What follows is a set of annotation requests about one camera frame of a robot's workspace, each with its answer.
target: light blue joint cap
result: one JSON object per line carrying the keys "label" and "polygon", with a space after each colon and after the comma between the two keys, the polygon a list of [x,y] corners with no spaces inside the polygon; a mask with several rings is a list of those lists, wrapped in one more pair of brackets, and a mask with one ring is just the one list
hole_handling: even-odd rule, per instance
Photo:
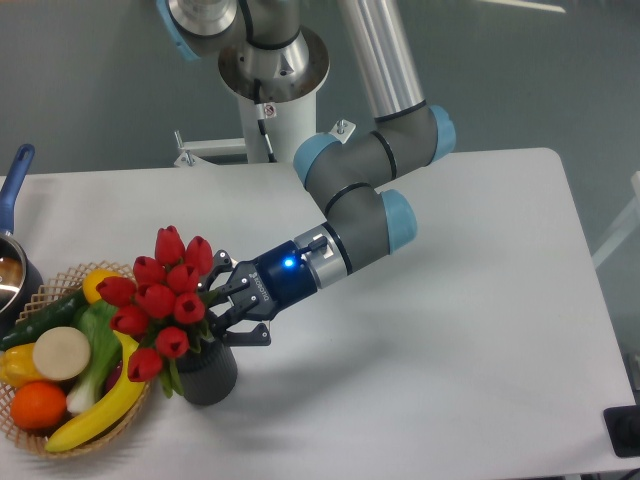
{"label": "light blue joint cap", "polygon": [[435,162],[453,152],[456,146],[456,127],[444,108],[438,105],[431,105],[429,110],[436,117],[436,125],[438,126],[438,145],[436,146],[436,153],[433,155],[433,161]]}
{"label": "light blue joint cap", "polygon": [[397,190],[387,190],[380,196],[387,214],[389,254],[392,254],[416,238],[418,221],[407,199]]}
{"label": "light blue joint cap", "polygon": [[174,25],[171,14],[169,13],[169,7],[167,7],[167,0],[156,0],[156,8],[162,17],[162,21],[164,22],[167,32],[169,32],[169,35],[171,36],[171,40],[173,40],[173,43],[180,52],[180,55],[182,55],[182,58],[187,62],[199,60],[200,57],[191,50],[191,47],[187,45],[184,38],[182,38],[182,35],[180,35],[178,28]]}
{"label": "light blue joint cap", "polygon": [[296,169],[298,178],[302,182],[305,188],[307,188],[307,175],[313,162],[329,145],[339,142],[336,137],[330,133],[319,133],[306,139],[302,145],[296,150],[296,154],[293,156],[293,168]]}

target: bok choy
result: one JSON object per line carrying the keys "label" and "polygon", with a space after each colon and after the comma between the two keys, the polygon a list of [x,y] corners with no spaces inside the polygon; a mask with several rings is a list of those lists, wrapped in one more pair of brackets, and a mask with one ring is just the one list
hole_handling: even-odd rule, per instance
{"label": "bok choy", "polygon": [[99,300],[72,324],[85,334],[91,346],[91,360],[67,395],[67,410],[77,415],[91,408],[102,394],[105,380],[122,357],[122,347],[109,327],[111,317],[118,310]]}

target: wicker basket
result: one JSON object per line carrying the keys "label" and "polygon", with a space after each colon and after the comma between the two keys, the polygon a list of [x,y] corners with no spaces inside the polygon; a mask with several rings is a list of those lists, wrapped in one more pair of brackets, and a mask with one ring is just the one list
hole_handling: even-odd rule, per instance
{"label": "wicker basket", "polygon": [[[70,268],[67,273],[58,273],[58,275],[49,280],[46,285],[42,285],[31,297],[31,302],[28,303],[18,321],[22,321],[29,316],[31,312],[41,309],[45,305],[57,300],[61,296],[67,295],[74,290],[77,290],[82,285],[82,280],[91,271],[98,268],[106,268],[114,272],[118,272],[121,275],[133,279],[133,273],[131,267],[128,265],[119,265],[117,263],[109,263],[103,261],[99,264],[90,263],[88,265],[79,265],[75,268]],[[72,450],[61,453],[49,453],[44,449],[44,445],[47,443],[47,437],[41,437],[33,435],[19,429],[14,423],[11,415],[9,414],[11,401],[15,395],[15,389],[3,383],[0,383],[0,430],[5,433],[5,436],[11,440],[16,447],[23,450],[27,450],[33,454],[39,455],[45,458],[70,458],[85,453],[93,452],[103,445],[106,445],[120,433],[122,433],[140,411],[140,407],[144,403],[145,399],[149,396],[150,383],[147,383],[142,391],[142,395],[138,398],[137,402],[131,407],[131,409],[114,424],[110,430],[105,434],[96,438],[93,441],[80,445]]]}

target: saucepan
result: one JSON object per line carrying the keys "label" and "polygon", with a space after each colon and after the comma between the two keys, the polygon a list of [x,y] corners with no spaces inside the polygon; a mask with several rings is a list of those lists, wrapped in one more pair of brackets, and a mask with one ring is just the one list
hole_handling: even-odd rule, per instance
{"label": "saucepan", "polygon": [[0,338],[15,325],[31,295],[42,285],[40,273],[13,238],[16,198],[34,154],[33,145],[18,148],[0,190]]}

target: orange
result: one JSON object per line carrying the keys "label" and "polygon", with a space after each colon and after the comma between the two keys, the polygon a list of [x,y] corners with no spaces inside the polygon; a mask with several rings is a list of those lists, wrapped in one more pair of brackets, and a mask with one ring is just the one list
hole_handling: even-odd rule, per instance
{"label": "orange", "polygon": [[54,427],[67,411],[67,396],[49,382],[32,382],[19,388],[11,402],[13,423],[23,430]]}

